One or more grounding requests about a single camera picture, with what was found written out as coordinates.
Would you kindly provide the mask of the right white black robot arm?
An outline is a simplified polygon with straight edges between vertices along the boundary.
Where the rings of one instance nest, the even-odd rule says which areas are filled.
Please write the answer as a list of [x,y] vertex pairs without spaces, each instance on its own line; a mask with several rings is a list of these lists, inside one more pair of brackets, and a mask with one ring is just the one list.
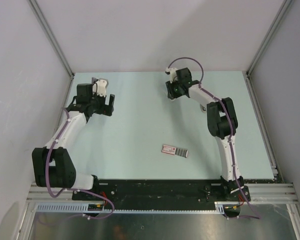
[[233,100],[219,98],[204,89],[200,81],[192,79],[188,68],[166,68],[165,73],[169,75],[165,85],[170,100],[186,96],[199,103],[206,112],[208,131],[215,138],[220,154],[220,194],[225,200],[232,201],[244,188],[235,149],[238,119]]

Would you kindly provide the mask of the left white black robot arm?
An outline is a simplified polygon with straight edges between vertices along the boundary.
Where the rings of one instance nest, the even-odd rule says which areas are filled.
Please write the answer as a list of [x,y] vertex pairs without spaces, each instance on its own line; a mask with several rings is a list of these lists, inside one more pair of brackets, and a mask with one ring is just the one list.
[[43,147],[32,151],[32,164],[37,186],[79,189],[90,200],[100,196],[95,177],[76,170],[69,154],[80,131],[94,115],[112,116],[115,96],[107,95],[108,81],[92,78],[91,83],[76,87],[76,95],[66,107],[65,118],[54,136]]

